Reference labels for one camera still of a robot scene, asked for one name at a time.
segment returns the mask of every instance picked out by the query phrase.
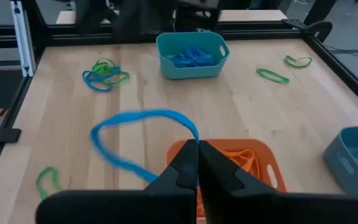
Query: teal plastic bin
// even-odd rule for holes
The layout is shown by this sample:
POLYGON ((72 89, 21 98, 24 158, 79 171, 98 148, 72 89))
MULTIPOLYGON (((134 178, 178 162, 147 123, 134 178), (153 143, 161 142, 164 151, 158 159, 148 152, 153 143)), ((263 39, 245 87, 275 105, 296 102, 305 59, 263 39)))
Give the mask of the teal plastic bin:
POLYGON ((172 32, 160 34, 156 40, 160 54, 161 71, 170 79, 216 77, 229 56, 224 39, 214 32, 172 32), (195 46, 211 54, 217 65, 208 67, 176 68, 169 57, 182 53, 185 47, 195 46))
POLYGON ((358 195, 358 127, 342 129, 325 150, 324 161, 343 190, 358 195))

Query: orange plastic bin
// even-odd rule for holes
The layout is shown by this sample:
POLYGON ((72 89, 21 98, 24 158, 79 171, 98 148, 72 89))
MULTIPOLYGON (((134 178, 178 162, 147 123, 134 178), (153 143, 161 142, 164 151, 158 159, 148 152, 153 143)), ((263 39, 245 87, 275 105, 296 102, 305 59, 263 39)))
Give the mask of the orange plastic bin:
MULTIPOLYGON (((264 142, 257 139, 207 139, 206 141, 254 177, 280 192, 287 191, 274 155, 264 142)), ((185 140, 178 141, 169 148, 167 164, 171 163, 185 143, 185 140)), ((199 189, 197 193, 197 220, 200 222, 205 219, 204 208, 199 189)))

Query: wooden table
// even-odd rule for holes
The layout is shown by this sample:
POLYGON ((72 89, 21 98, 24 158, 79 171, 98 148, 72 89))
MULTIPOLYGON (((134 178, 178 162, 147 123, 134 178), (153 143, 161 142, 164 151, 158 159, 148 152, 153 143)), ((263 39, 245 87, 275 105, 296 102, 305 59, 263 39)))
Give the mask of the wooden table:
MULTIPOLYGON (((236 18, 266 14, 271 15, 244 11, 236 18)), ((22 136, 0 158, 0 224, 34 222, 40 203, 35 180, 47 166, 60 170, 63 189, 143 189, 142 180, 107 165, 88 139, 96 123, 125 110, 180 111, 195 122, 202 139, 260 139, 271 147, 289 192, 341 194, 322 153, 341 128, 358 125, 358 97, 302 40, 227 44, 231 55, 219 77, 177 81, 161 75, 155 44, 47 48, 14 124, 22 136), (283 63, 286 55, 310 56, 313 62, 306 69, 290 68, 283 63), (99 58, 117 62, 130 80, 109 93, 90 90, 81 73, 99 58), (291 82, 263 79, 257 68, 291 82)), ((110 148, 155 174, 165 168, 167 149, 191 138, 166 119, 103 135, 110 148)))

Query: black cable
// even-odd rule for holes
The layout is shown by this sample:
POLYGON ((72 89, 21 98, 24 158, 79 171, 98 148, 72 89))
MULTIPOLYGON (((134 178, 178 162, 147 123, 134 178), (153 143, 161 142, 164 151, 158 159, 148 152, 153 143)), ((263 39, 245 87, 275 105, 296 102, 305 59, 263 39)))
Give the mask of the black cable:
MULTIPOLYGON (((332 47, 332 46, 326 45, 326 44, 324 44, 324 46, 325 46, 325 47, 332 48, 332 49, 334 49, 334 50, 344 50, 344 49, 339 49, 339 48, 332 47)), ((355 57, 358 57, 358 54, 354 54, 354 53, 345 53, 345 54, 349 54, 349 55, 353 55, 353 56, 355 56, 355 57)))

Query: gray plastic bin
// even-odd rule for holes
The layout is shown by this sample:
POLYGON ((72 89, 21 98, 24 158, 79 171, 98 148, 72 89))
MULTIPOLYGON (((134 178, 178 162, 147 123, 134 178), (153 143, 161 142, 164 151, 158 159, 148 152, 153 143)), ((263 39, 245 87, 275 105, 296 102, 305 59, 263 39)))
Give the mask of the gray plastic bin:
POLYGON ((358 195, 358 127, 342 129, 325 150, 324 161, 344 191, 358 195))

